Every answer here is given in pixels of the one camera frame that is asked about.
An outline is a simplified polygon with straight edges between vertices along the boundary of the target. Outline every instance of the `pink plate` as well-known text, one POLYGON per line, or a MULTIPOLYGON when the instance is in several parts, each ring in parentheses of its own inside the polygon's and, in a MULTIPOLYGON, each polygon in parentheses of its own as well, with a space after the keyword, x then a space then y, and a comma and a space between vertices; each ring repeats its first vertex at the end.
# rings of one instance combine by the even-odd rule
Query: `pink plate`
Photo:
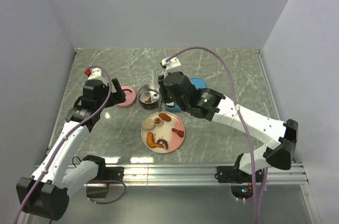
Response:
POLYGON ((136 91, 130 86, 122 86, 121 89, 124 90, 126 95, 126 101, 123 103, 119 103, 119 107, 130 107, 132 106, 135 101, 137 100, 137 93, 136 91))
MULTIPOLYGON (((166 153, 170 153, 171 151, 176 150, 182 144, 182 142, 184 141, 184 138, 186 136, 186 131, 185 131, 184 123, 181 121, 181 119, 179 117, 177 117, 175 114, 169 113, 169 112, 162 112, 162 113, 169 115, 172 118, 171 122, 163 121, 163 124, 161 124, 160 126, 154 126, 153 130, 150 130, 150 131, 141 128, 141 138, 142 138, 142 141, 144 142, 144 144, 150 150, 155 151, 156 153, 166 154, 166 153), (181 137, 179 137, 179 135, 177 133, 172 132, 172 128, 184 131, 184 133, 185 133, 184 137, 181 138, 181 137), (146 137, 147 137, 147 134, 149 132, 153 133, 155 143, 160 138, 165 139, 168 142, 168 150, 165 150, 165 149, 160 148, 160 147, 150 148, 147 145, 147 142, 146 142, 146 137)), ((152 114, 149 117, 149 119, 154 121, 154 118, 159 117, 158 115, 159 115, 159 113, 152 114)))

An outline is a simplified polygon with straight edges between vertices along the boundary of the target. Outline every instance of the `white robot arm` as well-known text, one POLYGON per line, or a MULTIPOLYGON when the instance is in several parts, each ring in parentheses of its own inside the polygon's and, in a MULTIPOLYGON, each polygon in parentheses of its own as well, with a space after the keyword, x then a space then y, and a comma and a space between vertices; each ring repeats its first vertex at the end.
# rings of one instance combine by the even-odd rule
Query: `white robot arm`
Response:
POLYGON ((100 119, 99 107, 114 106, 126 100, 118 80, 112 79, 116 92, 108 98, 109 84, 98 68, 86 70, 88 76, 74 107, 68 112, 64 128, 43 163, 30 178, 21 177, 16 185, 23 211, 51 220, 59 220, 65 213, 69 198, 90 180, 109 180, 105 159, 88 155, 74 170, 66 174, 67 167, 100 119))
MULTIPOLYGON (((175 102, 183 111, 197 118, 207 119, 231 126, 242 132, 244 127, 237 111, 240 110, 249 129, 250 135, 264 145, 254 150, 256 171, 268 166, 288 170, 291 168, 293 154, 297 143, 298 123, 289 119, 287 122, 274 120, 251 111, 212 89, 196 89, 187 76, 180 72, 181 64, 177 58, 161 65, 166 69, 165 75, 158 77, 160 92, 164 102, 175 102)), ((242 183, 248 181, 252 174, 249 153, 240 154, 230 172, 219 177, 224 181, 242 183)))

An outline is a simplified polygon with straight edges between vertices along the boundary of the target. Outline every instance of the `marble tabletop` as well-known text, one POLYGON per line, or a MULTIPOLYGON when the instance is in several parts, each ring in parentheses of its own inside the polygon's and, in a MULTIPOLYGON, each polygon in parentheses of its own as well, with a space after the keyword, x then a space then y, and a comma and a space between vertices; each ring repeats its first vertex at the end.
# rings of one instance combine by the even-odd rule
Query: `marble tabletop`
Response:
MULTIPOLYGON (((84 70, 90 65, 104 67, 111 78, 136 91, 147 83, 157 84, 163 73, 160 61, 179 49, 78 49, 69 83, 60 109, 52 144, 59 137, 65 117, 81 96, 86 81, 84 70)), ((228 65, 235 84, 239 104, 267 117, 276 118, 263 72, 254 49, 213 49, 228 65)), ((208 88, 231 97, 227 74, 211 54, 191 50, 178 56, 182 72, 188 77, 205 79, 208 88)), ((185 124, 186 137, 174 152, 158 154, 149 150, 140 135, 141 122, 157 110, 145 110, 138 102, 128 108, 104 109, 100 121, 82 143, 77 156, 101 156, 107 163, 215 163, 234 162, 240 153, 249 152, 246 134, 229 126, 197 119, 185 112, 176 112, 185 124)), ((254 148, 261 145, 253 140, 254 148)))

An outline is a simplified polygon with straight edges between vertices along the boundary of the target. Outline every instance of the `metal bowl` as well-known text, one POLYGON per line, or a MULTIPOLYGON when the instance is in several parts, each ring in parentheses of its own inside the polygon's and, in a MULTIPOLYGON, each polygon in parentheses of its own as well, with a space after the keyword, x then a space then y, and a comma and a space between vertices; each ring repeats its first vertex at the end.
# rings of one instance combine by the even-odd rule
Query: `metal bowl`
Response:
POLYGON ((155 98, 153 96, 155 94, 160 96, 160 90, 159 90, 158 86, 156 86, 155 84, 143 85, 138 90, 138 101, 139 101, 140 105, 144 109, 155 109, 155 108, 157 108, 159 99, 155 100, 155 98), (147 101, 149 98, 151 99, 151 102, 145 103, 145 101, 147 101))

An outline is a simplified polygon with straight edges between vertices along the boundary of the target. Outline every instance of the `food on plate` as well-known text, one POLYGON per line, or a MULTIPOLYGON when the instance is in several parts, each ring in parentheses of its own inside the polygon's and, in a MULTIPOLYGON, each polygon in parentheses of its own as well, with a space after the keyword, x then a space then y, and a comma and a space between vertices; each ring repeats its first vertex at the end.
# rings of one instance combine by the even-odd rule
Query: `food on plate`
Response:
POLYGON ((145 119, 142 121, 141 126, 145 130, 151 130, 154 128, 154 123, 151 119, 145 119))
POLYGON ((163 119, 164 121, 166 121, 166 122, 170 122, 172 120, 172 118, 169 115, 165 114, 165 113, 160 113, 159 117, 161 119, 163 119))
POLYGON ((185 132, 183 132, 182 130, 177 130, 175 128, 172 128, 172 131, 177 133, 179 135, 179 137, 183 138, 185 135, 185 132))
POLYGON ((148 144, 150 148, 156 148, 156 147, 164 148, 163 145, 154 142, 154 135, 152 132, 149 132, 147 134, 146 143, 148 144))
POLYGON ((155 125, 161 125, 163 123, 163 119, 159 118, 159 117, 156 117, 154 119, 154 124, 155 125))
POLYGON ((152 103, 152 98, 149 97, 148 100, 145 101, 145 103, 152 103))
POLYGON ((168 150, 168 142, 165 139, 160 138, 158 139, 157 143, 163 145, 164 150, 168 150))

